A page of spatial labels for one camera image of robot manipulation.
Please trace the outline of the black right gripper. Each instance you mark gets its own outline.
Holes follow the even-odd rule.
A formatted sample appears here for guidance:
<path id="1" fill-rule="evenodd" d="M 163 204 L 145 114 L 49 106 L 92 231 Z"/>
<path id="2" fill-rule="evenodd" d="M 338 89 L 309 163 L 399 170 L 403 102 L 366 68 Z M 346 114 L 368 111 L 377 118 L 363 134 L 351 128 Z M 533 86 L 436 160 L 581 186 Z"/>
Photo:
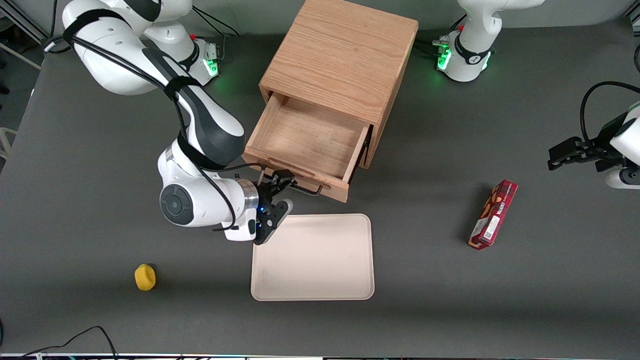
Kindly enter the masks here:
<path id="1" fill-rule="evenodd" d="M 282 218 L 282 205 L 274 202 L 274 199 L 294 182 L 295 174 L 292 171 L 275 170 L 270 176 L 270 182 L 257 187 L 256 237 L 253 240 L 256 246 L 265 244 L 277 229 Z"/>

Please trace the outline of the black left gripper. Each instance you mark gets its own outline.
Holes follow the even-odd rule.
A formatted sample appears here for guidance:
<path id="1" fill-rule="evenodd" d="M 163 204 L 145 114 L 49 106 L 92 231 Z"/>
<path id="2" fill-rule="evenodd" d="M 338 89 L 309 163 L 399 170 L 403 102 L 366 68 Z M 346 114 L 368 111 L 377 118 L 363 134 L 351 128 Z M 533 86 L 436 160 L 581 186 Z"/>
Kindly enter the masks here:
<path id="1" fill-rule="evenodd" d="M 627 161 L 622 153 L 610 144 L 613 137 L 622 129 L 626 117 L 626 114 L 620 114 L 605 123 L 597 136 L 590 138 L 586 132 L 585 116 L 582 115 L 582 136 L 589 149 L 587 153 L 591 160 L 596 161 L 595 166 L 599 173 L 613 167 L 627 168 Z M 585 162 L 585 144 L 581 138 L 569 138 L 549 148 L 548 170 L 555 171 L 562 166 Z"/>

